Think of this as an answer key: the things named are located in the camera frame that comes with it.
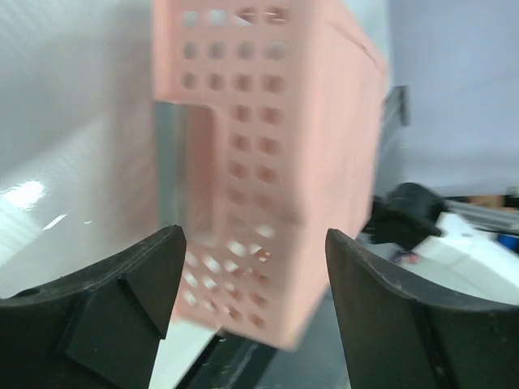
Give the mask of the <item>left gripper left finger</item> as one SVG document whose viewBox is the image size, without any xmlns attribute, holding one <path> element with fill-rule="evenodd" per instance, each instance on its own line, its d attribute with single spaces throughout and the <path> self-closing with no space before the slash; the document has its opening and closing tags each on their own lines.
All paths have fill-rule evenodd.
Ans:
<svg viewBox="0 0 519 389">
<path fill-rule="evenodd" d="M 1 302 L 4 388 L 145 388 L 174 308 L 187 241 L 165 227 Z"/>
</svg>

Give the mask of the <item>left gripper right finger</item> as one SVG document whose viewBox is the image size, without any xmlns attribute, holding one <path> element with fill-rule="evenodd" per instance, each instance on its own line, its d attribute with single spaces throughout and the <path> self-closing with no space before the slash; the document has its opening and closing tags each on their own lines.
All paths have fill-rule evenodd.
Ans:
<svg viewBox="0 0 519 389">
<path fill-rule="evenodd" d="M 435 284 L 337 229 L 325 251 L 352 387 L 517 387 L 516 306 Z"/>
</svg>

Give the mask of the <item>pink plastic basket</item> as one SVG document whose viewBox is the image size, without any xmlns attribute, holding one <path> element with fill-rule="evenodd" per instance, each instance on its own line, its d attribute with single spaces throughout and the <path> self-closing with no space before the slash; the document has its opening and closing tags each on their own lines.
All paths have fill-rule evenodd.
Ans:
<svg viewBox="0 0 519 389">
<path fill-rule="evenodd" d="M 371 211 L 388 69 L 340 1 L 156 1 L 162 166 L 187 237 L 174 316 L 291 349 L 329 229 Z"/>
</svg>

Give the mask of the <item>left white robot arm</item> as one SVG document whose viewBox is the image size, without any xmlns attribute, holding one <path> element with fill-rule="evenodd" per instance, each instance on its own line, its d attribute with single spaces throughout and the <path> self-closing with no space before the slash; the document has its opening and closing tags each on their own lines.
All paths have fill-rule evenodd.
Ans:
<svg viewBox="0 0 519 389">
<path fill-rule="evenodd" d="M 407 182 L 375 198 L 366 232 L 469 284 L 463 293 L 330 229 L 326 261 L 353 388 L 515 388 L 518 255 L 461 205 Z M 169 226 L 1 302 L 4 388 L 145 388 L 187 243 Z"/>
</svg>

